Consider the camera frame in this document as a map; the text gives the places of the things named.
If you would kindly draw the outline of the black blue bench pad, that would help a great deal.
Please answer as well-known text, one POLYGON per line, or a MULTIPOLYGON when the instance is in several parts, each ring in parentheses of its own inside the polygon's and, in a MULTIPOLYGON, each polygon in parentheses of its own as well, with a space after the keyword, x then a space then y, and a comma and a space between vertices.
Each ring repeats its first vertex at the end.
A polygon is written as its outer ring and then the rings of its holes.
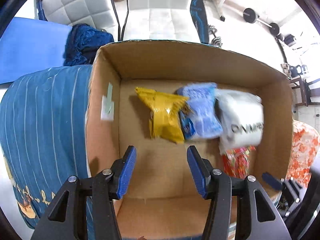
POLYGON ((200 42, 203 44, 208 44, 208 22, 203 0, 191 0, 190 14, 197 30, 200 42))

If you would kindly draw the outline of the dark wooden chair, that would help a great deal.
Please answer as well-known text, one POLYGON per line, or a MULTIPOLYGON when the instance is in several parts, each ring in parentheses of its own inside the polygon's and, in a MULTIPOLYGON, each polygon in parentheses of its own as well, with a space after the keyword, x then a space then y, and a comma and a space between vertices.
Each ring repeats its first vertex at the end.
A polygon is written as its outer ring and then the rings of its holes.
POLYGON ((319 82, 319 79, 308 82, 306 78, 300 75, 289 80, 289 84, 292 85, 292 89, 300 90, 301 102, 294 103, 294 107, 300 106, 319 106, 319 102, 312 102, 311 98, 319 98, 319 88, 310 88, 310 85, 315 85, 319 82))

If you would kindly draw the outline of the right white padded chair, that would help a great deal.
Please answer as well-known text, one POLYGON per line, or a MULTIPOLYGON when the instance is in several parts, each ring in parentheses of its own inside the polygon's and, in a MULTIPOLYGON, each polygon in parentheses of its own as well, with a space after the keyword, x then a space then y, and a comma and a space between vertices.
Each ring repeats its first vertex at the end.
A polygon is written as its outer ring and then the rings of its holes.
POLYGON ((177 40, 199 43, 191 0, 127 0, 122 40, 177 40))

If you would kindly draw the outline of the light blue tissue packet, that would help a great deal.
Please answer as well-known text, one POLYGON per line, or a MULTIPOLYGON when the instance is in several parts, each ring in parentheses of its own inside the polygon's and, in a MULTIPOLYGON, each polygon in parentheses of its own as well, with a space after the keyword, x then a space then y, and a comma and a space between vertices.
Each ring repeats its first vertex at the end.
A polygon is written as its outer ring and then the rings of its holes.
POLYGON ((215 114, 215 92, 217 85, 191 83, 177 90, 177 94, 188 97, 180 110, 181 129, 187 141, 215 139, 222 132, 222 125, 215 114))

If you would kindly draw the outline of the chrome dumbbell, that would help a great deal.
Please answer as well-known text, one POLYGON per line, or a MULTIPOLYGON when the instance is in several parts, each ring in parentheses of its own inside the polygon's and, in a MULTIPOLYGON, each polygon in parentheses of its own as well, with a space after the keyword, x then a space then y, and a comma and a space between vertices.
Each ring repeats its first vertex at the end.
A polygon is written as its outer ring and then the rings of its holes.
POLYGON ((208 25, 208 34, 213 35, 213 39, 210 41, 210 45, 221 48, 222 47, 222 40, 221 37, 216 35, 217 29, 213 25, 208 25))

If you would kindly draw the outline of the left white padded chair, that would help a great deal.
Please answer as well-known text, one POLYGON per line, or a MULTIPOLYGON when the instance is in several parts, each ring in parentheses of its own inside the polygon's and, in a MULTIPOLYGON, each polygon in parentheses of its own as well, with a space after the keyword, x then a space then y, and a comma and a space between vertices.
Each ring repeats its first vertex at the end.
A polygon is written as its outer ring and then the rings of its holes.
POLYGON ((40 0, 46 20, 68 26, 85 23, 120 40, 119 18, 113 0, 40 0))

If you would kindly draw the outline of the white padded chair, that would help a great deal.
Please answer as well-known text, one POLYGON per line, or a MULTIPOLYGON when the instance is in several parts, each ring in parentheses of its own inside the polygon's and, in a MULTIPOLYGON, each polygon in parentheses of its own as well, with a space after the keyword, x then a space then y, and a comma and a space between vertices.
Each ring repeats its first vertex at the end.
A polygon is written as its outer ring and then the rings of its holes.
POLYGON ((191 0, 127 0, 122 40, 177 40, 199 43, 191 0))
POLYGON ((119 18, 113 0, 40 0, 46 20, 68 26, 85 23, 120 40, 119 18))

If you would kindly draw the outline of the dark blue crumpled cloth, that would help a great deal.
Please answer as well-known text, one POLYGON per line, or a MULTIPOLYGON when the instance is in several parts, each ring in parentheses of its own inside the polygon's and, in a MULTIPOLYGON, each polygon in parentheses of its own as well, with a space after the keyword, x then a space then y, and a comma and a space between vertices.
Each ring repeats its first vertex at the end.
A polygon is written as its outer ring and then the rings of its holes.
POLYGON ((111 33, 95 29, 88 24, 76 24, 67 37, 63 65, 92 64, 97 50, 112 42, 114 38, 111 33))

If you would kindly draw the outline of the short barbell on floor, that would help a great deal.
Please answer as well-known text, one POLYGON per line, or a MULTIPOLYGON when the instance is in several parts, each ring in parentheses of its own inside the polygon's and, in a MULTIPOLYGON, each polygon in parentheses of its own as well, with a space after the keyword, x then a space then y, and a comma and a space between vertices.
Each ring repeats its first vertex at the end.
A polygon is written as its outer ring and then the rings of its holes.
POLYGON ((273 36, 277 36, 280 34, 280 28, 279 25, 277 25, 276 23, 272 22, 272 23, 267 23, 264 20, 261 20, 259 15, 252 9, 252 8, 246 8, 243 13, 242 13, 243 19, 247 22, 247 23, 255 23, 255 22, 260 22, 263 25, 267 26, 269 28, 270 33, 273 36))

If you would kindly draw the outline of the blue foam mat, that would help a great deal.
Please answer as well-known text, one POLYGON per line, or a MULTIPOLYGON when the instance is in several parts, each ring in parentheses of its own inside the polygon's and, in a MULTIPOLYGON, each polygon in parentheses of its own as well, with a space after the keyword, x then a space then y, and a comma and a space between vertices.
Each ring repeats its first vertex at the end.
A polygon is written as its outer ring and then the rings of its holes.
POLYGON ((63 66, 71 30, 68 25, 14 17, 1 37, 0 82, 13 82, 29 73, 63 66))

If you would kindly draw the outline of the white soft pouch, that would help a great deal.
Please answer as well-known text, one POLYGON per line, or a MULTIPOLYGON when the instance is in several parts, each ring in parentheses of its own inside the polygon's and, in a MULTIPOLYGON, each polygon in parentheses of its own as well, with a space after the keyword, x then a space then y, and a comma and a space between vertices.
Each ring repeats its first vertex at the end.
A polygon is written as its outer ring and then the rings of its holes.
POLYGON ((216 91, 220 135, 220 154, 237 148, 258 146, 264 130, 264 108, 257 95, 238 90, 216 91))

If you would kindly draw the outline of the blue striped cloth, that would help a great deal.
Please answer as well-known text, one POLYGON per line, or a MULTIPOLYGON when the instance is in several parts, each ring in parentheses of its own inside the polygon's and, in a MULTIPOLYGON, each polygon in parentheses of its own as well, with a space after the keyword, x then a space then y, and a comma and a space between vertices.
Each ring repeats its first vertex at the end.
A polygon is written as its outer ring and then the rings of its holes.
POLYGON ((88 151, 91 65, 49 68, 19 77, 1 101, 1 147, 19 212, 34 229, 70 176, 85 179, 119 157, 88 151))

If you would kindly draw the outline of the red snack packet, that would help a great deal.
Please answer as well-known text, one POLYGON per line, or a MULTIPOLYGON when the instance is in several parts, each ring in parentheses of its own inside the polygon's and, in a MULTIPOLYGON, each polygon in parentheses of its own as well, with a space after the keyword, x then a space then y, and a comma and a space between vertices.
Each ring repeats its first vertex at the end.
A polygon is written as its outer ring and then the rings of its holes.
POLYGON ((249 172, 250 154, 254 151, 254 146, 248 146, 223 152, 221 157, 224 172, 230 177, 245 179, 249 172))

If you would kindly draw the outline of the yellow snack packet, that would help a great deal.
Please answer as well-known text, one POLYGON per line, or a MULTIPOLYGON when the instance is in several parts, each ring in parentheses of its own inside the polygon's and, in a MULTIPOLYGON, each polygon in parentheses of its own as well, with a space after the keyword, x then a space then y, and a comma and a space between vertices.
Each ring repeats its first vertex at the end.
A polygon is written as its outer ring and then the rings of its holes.
POLYGON ((176 144, 184 143, 179 112, 189 98, 142 87, 135 88, 135 92, 141 102, 150 110, 151 138, 162 138, 176 144))

